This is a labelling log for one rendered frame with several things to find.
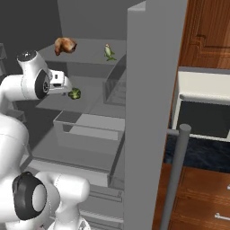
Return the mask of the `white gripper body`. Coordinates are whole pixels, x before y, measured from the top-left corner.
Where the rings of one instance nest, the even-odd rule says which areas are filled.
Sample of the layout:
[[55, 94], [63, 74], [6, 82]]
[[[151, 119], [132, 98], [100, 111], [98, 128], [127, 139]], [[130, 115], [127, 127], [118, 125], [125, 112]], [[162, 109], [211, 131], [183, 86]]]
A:
[[64, 77], [64, 84], [62, 86], [62, 93], [70, 93], [73, 89], [73, 85], [68, 77]]

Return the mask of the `green broccoli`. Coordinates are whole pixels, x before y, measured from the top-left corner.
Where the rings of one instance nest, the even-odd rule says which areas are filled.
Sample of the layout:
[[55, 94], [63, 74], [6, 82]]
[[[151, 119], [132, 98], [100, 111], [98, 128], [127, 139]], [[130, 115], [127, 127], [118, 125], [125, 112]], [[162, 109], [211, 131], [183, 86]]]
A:
[[72, 91], [68, 93], [68, 97], [72, 100], [78, 100], [81, 98], [81, 91], [78, 88], [73, 88]]

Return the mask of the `grey fridge shelf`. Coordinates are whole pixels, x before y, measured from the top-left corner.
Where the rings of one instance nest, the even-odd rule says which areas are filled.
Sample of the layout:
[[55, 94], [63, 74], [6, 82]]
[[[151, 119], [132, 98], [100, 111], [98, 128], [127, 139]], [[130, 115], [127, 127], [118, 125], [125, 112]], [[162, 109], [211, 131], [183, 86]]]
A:
[[42, 100], [37, 108], [57, 111], [82, 112], [94, 115], [124, 118], [125, 107], [103, 102], [102, 78], [70, 76], [75, 88], [81, 91], [81, 98], [72, 100], [68, 95], [51, 94]]
[[[76, 39], [76, 42], [76, 49], [71, 54], [62, 52], [57, 56], [53, 45], [41, 49], [39, 53], [46, 61], [113, 66], [126, 54], [125, 40]], [[104, 47], [106, 43], [110, 45], [111, 50], [115, 53], [115, 60], [108, 61], [104, 56]]]

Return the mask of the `brown chicken drumstick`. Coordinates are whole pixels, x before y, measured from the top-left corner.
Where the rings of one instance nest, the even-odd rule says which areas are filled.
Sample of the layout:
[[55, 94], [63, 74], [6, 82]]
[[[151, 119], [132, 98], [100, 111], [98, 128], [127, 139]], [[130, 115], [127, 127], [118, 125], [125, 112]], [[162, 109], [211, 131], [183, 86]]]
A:
[[76, 46], [77, 42], [71, 38], [57, 38], [55, 41], [55, 54], [59, 56], [61, 52], [73, 53]]

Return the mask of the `grey fridge drawer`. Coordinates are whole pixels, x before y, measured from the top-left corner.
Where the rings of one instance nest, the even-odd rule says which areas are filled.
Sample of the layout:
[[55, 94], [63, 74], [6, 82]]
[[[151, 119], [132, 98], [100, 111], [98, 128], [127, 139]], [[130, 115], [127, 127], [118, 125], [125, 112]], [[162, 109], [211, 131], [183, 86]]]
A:
[[118, 141], [125, 130], [125, 120], [108, 116], [61, 111], [55, 118], [70, 134]]

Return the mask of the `clear fridge door bin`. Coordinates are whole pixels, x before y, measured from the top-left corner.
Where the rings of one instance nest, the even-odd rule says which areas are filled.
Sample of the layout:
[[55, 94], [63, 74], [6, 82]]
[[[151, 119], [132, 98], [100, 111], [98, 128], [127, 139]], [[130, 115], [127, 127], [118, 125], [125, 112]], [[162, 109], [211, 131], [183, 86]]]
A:
[[105, 104], [119, 106], [126, 104], [126, 65], [127, 55], [124, 55], [102, 82], [102, 95]]

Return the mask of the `grey fridge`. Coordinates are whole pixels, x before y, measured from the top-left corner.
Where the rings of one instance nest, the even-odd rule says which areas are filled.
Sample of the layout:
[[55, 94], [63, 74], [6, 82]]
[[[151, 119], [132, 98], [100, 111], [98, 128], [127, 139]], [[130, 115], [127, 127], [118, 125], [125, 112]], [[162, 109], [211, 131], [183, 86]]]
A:
[[116, 0], [0, 0], [0, 42], [10, 52], [6, 75], [20, 75], [17, 57], [39, 52], [43, 41], [58, 36], [116, 39], [117, 16], [127, 7]]

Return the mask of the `grey fridge door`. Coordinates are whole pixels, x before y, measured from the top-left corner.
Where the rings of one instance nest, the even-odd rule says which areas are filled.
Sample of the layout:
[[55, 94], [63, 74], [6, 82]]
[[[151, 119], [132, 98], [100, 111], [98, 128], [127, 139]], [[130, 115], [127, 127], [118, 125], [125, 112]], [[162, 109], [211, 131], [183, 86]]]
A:
[[124, 230], [152, 230], [187, 2], [128, 9]]

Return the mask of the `white oven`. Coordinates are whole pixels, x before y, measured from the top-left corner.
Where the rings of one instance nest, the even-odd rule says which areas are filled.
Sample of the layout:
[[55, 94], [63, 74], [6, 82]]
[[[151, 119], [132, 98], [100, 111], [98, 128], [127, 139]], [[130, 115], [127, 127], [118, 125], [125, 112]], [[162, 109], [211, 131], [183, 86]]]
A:
[[186, 102], [181, 93], [230, 98], [230, 75], [179, 71], [172, 101], [172, 129], [191, 126], [191, 136], [230, 143], [230, 105]]

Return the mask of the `brown wooden cupboard door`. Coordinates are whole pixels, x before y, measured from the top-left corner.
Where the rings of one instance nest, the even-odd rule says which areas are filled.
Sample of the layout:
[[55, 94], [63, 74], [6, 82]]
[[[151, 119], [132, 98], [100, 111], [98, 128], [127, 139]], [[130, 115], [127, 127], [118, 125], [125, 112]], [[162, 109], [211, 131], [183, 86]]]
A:
[[189, 0], [180, 66], [230, 69], [230, 0]]

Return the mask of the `brown wooden drawer run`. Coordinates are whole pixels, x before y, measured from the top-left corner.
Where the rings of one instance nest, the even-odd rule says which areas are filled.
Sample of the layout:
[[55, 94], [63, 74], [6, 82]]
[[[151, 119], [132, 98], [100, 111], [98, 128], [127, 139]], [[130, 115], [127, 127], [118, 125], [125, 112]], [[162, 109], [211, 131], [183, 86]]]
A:
[[183, 167], [168, 230], [230, 230], [230, 173]]

